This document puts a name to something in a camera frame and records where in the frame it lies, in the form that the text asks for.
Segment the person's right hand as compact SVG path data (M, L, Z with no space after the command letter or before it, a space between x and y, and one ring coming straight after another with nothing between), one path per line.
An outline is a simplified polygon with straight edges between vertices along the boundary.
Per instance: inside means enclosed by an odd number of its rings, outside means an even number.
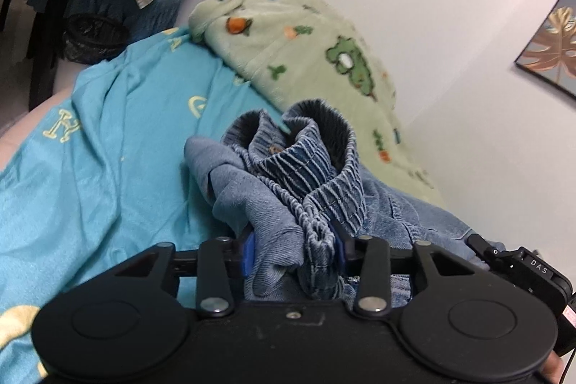
M560 356L555 352L547 357L546 362L540 370L540 374L547 380L547 382L552 384L559 384L561 382L561 376L564 370L564 362Z

